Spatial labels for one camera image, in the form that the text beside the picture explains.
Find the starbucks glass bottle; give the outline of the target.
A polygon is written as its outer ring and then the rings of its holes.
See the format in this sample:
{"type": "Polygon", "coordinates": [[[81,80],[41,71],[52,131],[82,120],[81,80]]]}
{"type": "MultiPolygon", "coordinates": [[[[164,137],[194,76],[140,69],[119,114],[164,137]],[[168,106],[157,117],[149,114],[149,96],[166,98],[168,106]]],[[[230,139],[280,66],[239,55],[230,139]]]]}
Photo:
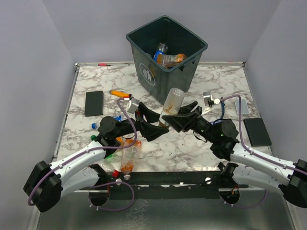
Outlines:
{"type": "Polygon", "coordinates": [[[162,118],[164,115],[177,115],[185,97],[185,92],[178,88],[169,91],[167,99],[159,117],[159,126],[169,128],[169,124],[162,118]]]}

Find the orange label large bottle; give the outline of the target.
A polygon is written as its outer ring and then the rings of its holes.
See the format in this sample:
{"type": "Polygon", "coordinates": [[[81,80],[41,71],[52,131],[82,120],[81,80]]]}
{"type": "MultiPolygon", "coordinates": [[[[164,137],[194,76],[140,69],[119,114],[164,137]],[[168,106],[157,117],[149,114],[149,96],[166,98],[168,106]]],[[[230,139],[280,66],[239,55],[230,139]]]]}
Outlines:
{"type": "Polygon", "coordinates": [[[138,153],[142,149],[142,142],[137,140],[131,147],[123,149],[120,171],[123,173],[125,181],[130,179],[130,174],[134,168],[134,162],[138,153]]]}

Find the clear bottle blue cap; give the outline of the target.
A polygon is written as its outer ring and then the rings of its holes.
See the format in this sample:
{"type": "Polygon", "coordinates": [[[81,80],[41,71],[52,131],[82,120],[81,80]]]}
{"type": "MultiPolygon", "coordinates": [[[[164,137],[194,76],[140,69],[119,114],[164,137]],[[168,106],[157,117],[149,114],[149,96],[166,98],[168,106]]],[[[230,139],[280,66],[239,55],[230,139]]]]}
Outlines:
{"type": "Polygon", "coordinates": [[[91,124],[92,129],[97,130],[100,127],[100,122],[95,122],[91,124]]]}

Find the orange crushed bottle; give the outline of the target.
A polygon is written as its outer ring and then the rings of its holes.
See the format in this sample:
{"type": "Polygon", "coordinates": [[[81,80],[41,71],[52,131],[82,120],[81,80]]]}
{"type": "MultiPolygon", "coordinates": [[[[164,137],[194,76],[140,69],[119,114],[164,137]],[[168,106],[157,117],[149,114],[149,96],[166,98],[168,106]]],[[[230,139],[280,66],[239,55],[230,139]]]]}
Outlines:
{"type": "Polygon", "coordinates": [[[183,62],[185,59],[187,59],[187,56],[185,54],[177,54],[177,55],[159,54],[157,63],[165,69],[171,69],[174,66],[183,62]]]}

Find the crushed blue label bottle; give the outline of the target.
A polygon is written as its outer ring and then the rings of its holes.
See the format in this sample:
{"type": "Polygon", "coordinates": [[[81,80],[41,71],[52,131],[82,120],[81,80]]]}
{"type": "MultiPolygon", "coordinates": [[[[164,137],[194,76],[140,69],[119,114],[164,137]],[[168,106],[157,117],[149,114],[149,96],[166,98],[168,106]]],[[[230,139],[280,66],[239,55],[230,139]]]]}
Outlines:
{"type": "Polygon", "coordinates": [[[115,120],[117,120],[117,121],[122,121],[122,116],[121,115],[118,115],[118,116],[114,116],[113,117],[115,120]]]}

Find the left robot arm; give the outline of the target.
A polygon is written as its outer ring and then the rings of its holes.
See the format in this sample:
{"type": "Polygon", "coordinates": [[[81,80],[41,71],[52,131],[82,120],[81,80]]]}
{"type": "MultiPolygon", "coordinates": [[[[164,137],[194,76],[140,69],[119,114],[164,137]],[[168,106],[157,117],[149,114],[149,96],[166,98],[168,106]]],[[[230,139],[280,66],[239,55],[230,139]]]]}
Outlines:
{"type": "Polygon", "coordinates": [[[62,160],[37,163],[23,187],[28,195],[28,205],[46,212],[63,196],[77,190],[102,188],[109,191],[112,185],[122,185],[117,174],[109,175],[97,162],[118,149],[131,148],[137,142],[138,132],[147,141],[169,132],[167,128],[154,125],[160,115],[143,103],[139,103],[134,112],[134,119],[129,115],[122,121],[112,116],[104,117],[98,135],[92,137],[83,149],[62,160]]]}

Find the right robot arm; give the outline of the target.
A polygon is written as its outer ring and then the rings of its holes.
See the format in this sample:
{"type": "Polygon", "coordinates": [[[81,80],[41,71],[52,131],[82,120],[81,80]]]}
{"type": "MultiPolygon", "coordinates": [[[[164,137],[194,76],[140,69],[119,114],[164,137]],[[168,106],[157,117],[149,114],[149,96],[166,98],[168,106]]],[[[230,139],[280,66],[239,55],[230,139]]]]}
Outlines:
{"type": "Polygon", "coordinates": [[[297,207],[307,207],[305,160],[281,159],[247,145],[242,130],[231,119],[209,122],[203,117],[200,106],[184,115],[163,112],[160,117],[176,132],[194,131],[211,143],[210,149],[217,158],[229,162],[223,171],[230,171],[220,176],[223,186],[251,185],[281,194],[297,207]]]}

